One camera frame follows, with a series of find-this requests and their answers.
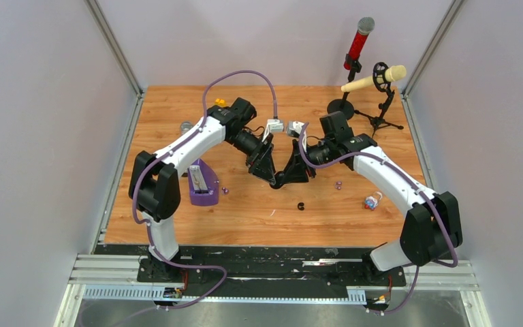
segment white wall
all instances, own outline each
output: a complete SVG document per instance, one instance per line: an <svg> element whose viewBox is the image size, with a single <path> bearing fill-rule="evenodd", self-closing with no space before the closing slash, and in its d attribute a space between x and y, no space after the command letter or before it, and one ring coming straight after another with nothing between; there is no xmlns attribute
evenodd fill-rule
<svg viewBox="0 0 523 327"><path fill-rule="evenodd" d="M0 0L0 326L51 326L134 96L84 1Z"/></svg>
<svg viewBox="0 0 523 327"><path fill-rule="evenodd" d="M492 325L523 326L523 1L467 1L411 100Z"/></svg>
<svg viewBox="0 0 523 327"><path fill-rule="evenodd" d="M362 51L361 76L378 61L412 71L451 0L99 2L147 87L209 84L237 69L259 70L275 84L342 84L345 54L363 16L372 16L376 28ZM264 81L243 75L227 81L249 83Z"/></svg>

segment metal frame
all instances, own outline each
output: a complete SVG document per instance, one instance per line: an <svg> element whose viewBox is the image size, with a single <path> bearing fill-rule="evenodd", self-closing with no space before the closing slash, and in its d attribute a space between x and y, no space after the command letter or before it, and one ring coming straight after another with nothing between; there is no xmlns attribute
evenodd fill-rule
<svg viewBox="0 0 523 327"><path fill-rule="evenodd" d="M123 73L127 78L127 81L133 89L133 92L135 92L138 97L141 96L141 94L143 94L143 88L140 86L135 74L133 73L131 66L127 62L127 59L125 58L125 55L121 50L121 47L119 47L119 43L117 43L115 35L113 35L113 32L111 31L111 28L107 23L107 19L105 18L105 15L103 15L103 10L101 10L101 6L97 2L97 0L84 1L91 12L91 16L95 19L95 22L97 23L97 26L101 31L101 34L103 34L103 37L107 41L109 48L113 52L113 55L115 56L115 59L119 64L119 67L121 67L121 70L123 70Z"/></svg>
<svg viewBox="0 0 523 327"><path fill-rule="evenodd" d="M105 196L105 206L101 216L101 222L99 223L99 229L97 230L97 237L94 242L91 244L89 251L92 252L97 246L97 244L103 244L105 239L105 233L107 231L107 225L109 224L109 217L111 216L111 211L113 210L113 203L115 202L115 197L117 196L117 189L119 188L119 182L121 181L121 174L125 168L125 162L127 161L127 154L129 153L129 148L131 146L131 141L133 140L133 135L135 134L135 129L137 127L137 122L139 120L139 115L141 113L141 107L143 106L143 101L145 99L145 94L142 94L138 97L136 106L131 113L131 118L127 126L127 132L123 141L121 142L121 151L119 154L119 159L117 167L115 168L112 182L107 190Z"/></svg>
<svg viewBox="0 0 523 327"><path fill-rule="evenodd" d="M400 99L402 100L402 106L404 107L404 113L406 114L406 120L408 121L410 134L412 135L412 141L414 142L414 147L416 148L416 153L418 154L418 161L420 161L420 168L422 169L426 186L431 189L436 189L436 178L430 167L430 164L428 163L428 160L426 160L426 148L424 147L424 143L422 143L418 134L419 125L412 113L410 99L404 97L403 94L400 94Z"/></svg>
<svg viewBox="0 0 523 327"><path fill-rule="evenodd" d="M182 287L181 283L139 283L139 255L79 255L69 278L60 314L55 326L73 326L81 300L163 300L165 287ZM395 290L408 290L415 267L404 268L407 285ZM249 302L281 304L359 305L367 291L386 290L383 286L349 286L347 298L232 298L211 296L205 302ZM420 267L416 291L458 291L471 327L490 327L479 286L469 261L461 260L456 268L430 263ZM189 301L186 296L178 301Z"/></svg>
<svg viewBox="0 0 523 327"><path fill-rule="evenodd" d="M408 98L408 95L410 95L412 89L416 86L420 76L422 75L422 72L424 71L424 68L426 68L426 65L430 61L430 58L434 54L434 51L438 48L440 42L442 42L444 35L450 28L450 25L452 25L452 22L456 18L456 15L460 11L460 8L462 7L462 4L464 4L465 1L466 0L453 0L450 4L450 7L448 8L446 14L442 18L442 21L440 22L438 29L432 36L432 39L430 40L428 47L426 47L422 57L416 65L416 68L412 72L411 77L408 80L408 83L406 83L406 86L404 87L404 91L402 92L402 94L406 98Z"/></svg>

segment tripod stand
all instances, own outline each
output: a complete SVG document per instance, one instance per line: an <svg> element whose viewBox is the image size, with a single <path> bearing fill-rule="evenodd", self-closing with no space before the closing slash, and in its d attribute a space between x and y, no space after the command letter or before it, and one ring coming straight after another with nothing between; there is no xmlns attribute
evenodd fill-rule
<svg viewBox="0 0 523 327"><path fill-rule="evenodd" d="M350 72L348 74L348 82L352 82L355 78L355 75L362 70L362 65L356 59L353 60L350 58L349 54L346 54L346 63L350 66ZM328 114L332 112L341 111L344 113L346 120L349 120L353 117L355 110L353 109L352 104L348 101L349 92L344 92L344 95L341 99L332 100L328 104Z"/></svg>
<svg viewBox="0 0 523 327"><path fill-rule="evenodd" d="M382 110L382 113L379 116L370 116L369 114L364 114L363 112L360 112L358 110L354 110L353 112L355 114L359 114L361 116L365 116L370 121L370 125L374 127L374 132L372 132L372 138L374 137L374 134L376 134L376 131L378 129L382 129L385 127L395 127L397 129L404 129L404 126L402 125L396 125L393 123L388 123L384 119L384 115L386 114L388 108L390 107L390 104L392 104L392 100L394 100L394 91L390 89L390 86L392 85L391 82L386 80L385 72L388 69L388 66L385 63L377 63L374 66L374 74L372 75L374 79L374 85L376 86L376 89L382 93L386 93L387 98L386 101L384 101L383 104L379 104L378 108Z"/></svg>

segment cable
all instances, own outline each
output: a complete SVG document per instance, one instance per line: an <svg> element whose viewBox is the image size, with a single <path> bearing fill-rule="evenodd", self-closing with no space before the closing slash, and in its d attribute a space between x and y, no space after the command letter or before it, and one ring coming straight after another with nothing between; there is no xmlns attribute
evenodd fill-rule
<svg viewBox="0 0 523 327"><path fill-rule="evenodd" d="M259 127L256 128L256 129L251 129L251 128L247 127L247 126L244 127L244 128L247 129L247 130L249 130L249 131L250 131L250 132L251 132L255 137L257 137L257 138L260 137L260 136L262 136L262 135L264 134L264 132L266 131L266 128L265 128L264 126L259 126ZM259 131L260 129L262 130L261 133L260 133L260 135L255 135L254 133L257 132L257 131Z"/></svg>
<svg viewBox="0 0 523 327"><path fill-rule="evenodd" d="M236 72L232 72L232 73L226 74L226 75L224 75L224 76L214 80L213 82L211 82L206 87L206 89L204 90L204 94L202 96L202 104L203 104L203 107L204 107L204 116L202 118L200 126L197 129L195 129L193 131L193 133L189 137L185 138L179 144L174 146L170 151L164 153L162 156L156 158L153 162L151 162L149 165L147 165L147 167L145 167L145 169L143 169L143 171L139 175L139 178L137 179L135 187L133 188L133 197L132 197L133 219L135 220L136 223L139 223L139 224L145 223L147 225L146 229L147 229L147 236L149 238L149 246L154 250L155 255L161 261L165 262L166 264L169 264L170 266L174 266L174 267L177 267L177 268L214 269L214 270L220 270L223 273L222 278L211 289L209 289L207 292L205 292L203 295L201 295L200 297L196 298L195 300L192 300L190 302L184 303L182 305L158 306L157 308L165 308L166 310L168 310L168 309L183 309L183 308L187 308L187 307L189 307L191 305L194 305L195 303L203 300L206 296L208 296L213 291L215 291L225 281L225 279L227 278L227 270L224 267L222 267L222 266L196 266L196 265L189 265L189 264L177 264L175 262L172 262L172 261L166 259L159 252L159 250L157 250L157 248L155 247L155 243L154 243L154 240L153 240L153 235L151 234L151 228L150 228L150 225L151 225L152 222L149 219L139 219L138 214L137 214L137 207L138 207L138 196L139 196L139 189L141 188L141 182L144 180L145 176L149 173L149 171L151 169L153 169L153 167L155 167L155 165L157 165L159 162L161 162L162 160L164 160L167 157L169 157L170 153L174 153L175 151L177 151L180 147L182 147L183 145L188 143L193 137L195 137L198 133L200 133L203 130L203 127L206 124L206 119L207 119L207 116L208 116L208 114L207 114L207 101L206 101L206 98L207 98L207 93L209 92L209 90L214 85L216 85L217 83L221 82L222 80L225 80L226 78L229 78L229 77L231 77L233 75L237 75L237 74L254 74L254 75L258 75L259 77L263 78L266 81L266 83L268 83L268 86L270 87L270 90L272 91L272 100L273 100L273 107L274 107L274 110L273 110L274 119L278 118L278 103L277 103L277 98L276 98L276 91L274 90L273 84L270 82L270 80L265 75L263 75L262 73L256 72L254 70L238 70ZM149 311L152 311L152 310L155 310L155 308L151 307L151 308L140 310L140 311L138 311L136 313L133 313L129 317L126 317L124 320L121 320L120 322L112 325L112 327L121 325L123 322L126 322L127 320L130 320L131 318L133 318L133 317L135 317L137 315L141 315L143 313L146 313L146 312L149 312Z"/></svg>
<svg viewBox="0 0 523 327"><path fill-rule="evenodd" d="M304 160L304 162L306 163L306 165L314 168L314 169L320 169L320 168L327 168L327 167L330 167L330 166L333 166L334 164L342 161L342 160L346 160L350 157L354 157L354 156L358 156L358 155L362 155L364 157L368 157L368 158L371 158L371 159L374 159L374 160L377 160L379 161L381 164L384 164L386 166L388 166L389 168L391 168L395 173L397 173L400 177L402 177L404 179L404 181L406 181L411 187L412 189L414 190L418 190L418 187L416 185L416 183L414 181L412 181L401 169L399 169L398 167L396 167L395 165L391 164L390 162L388 161L384 161L382 158L376 156L376 155L372 155L370 153L365 153L365 152L352 152L352 153L347 153L329 163L325 163L323 165L315 165L313 163L311 163L307 156L306 156L306 153L304 151L304 147L303 147L303 143L302 143L302 139L303 139L303 135L304 133L306 132L306 128L308 127L309 123L305 123L304 126L302 127L302 131L300 132L300 138L298 139L298 147L300 149L300 153L302 154L302 159ZM428 206L430 207L430 210L432 211L432 214L434 215L434 218L436 219L436 221L438 222L438 226L440 227L440 231L442 231L442 235L444 235L444 239L446 241L446 245L448 246L448 250L450 251L451 255L452 255L452 263L449 264L447 262L442 262L442 261L439 261L439 260L435 260L434 262L436 262L437 264L441 264L443 266L446 266L446 267L450 267L450 268L454 268L458 265L458 256L456 255L456 250L454 250L454 245L452 244L452 241L450 240L450 237L448 236L448 232L446 231L446 227L444 226L444 223L442 222L442 218L440 217L440 214L438 213L438 210L436 209L436 206L432 203L432 201L430 201L430 198L423 192L423 191L420 191L419 192L420 196L424 199L424 201L426 201L426 203L428 203ZM416 281L418 279L418 272L419 272L419 266L416 266L416 273L414 275L414 280L412 281L412 286L410 287L410 290L408 291L408 294L406 295L406 298L402 301L402 303L400 303L396 308L392 309L392 310L388 310L388 311L384 311L384 314L389 314L389 313L394 313L396 312L397 310L403 308L406 303L409 301L411 295L412 295L412 292L414 290L414 287L416 285Z"/></svg>

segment wooden table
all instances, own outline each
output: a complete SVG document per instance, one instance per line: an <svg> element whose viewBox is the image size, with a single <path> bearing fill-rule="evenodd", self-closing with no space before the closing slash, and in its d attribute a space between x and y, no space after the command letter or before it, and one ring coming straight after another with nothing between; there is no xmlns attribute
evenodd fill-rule
<svg viewBox="0 0 523 327"><path fill-rule="evenodd" d="M106 243L147 243L144 227L131 217L131 200L127 196L131 169L140 151L152 153L173 142L180 135L179 125L201 117L203 87L150 87L133 137L127 163L109 221ZM323 137L319 117L327 114L326 106L339 98L339 87L276 87L279 117L309 121L309 135ZM216 98L229 105L236 97L250 101L257 118L249 127L265 125L272 116L268 87L214 87L208 95L211 106ZM374 87L350 94L356 109L378 114L378 103L385 95ZM380 129L375 140L402 169L424 182L412 142L408 123L396 95L386 119L404 125L403 130ZM354 134L371 134L372 127L363 116L354 116L349 125ZM274 162L281 170L291 154L291 138L285 133L274 136ZM274 245L274 246L356 246L373 247L400 235L403 216L388 200L382 199L375 211L364 209L363 201L377 190L364 177L339 164L318 170L316 178L304 184L288 184L271 189L267 182L247 173L245 155L224 142L202 158L217 173L220 186L219 204L212 207L192 206L186 178L180 180L182 202L175 213L176 237L180 244L200 245ZM342 189L334 187L342 182ZM299 211L297 204L305 203Z"/></svg>

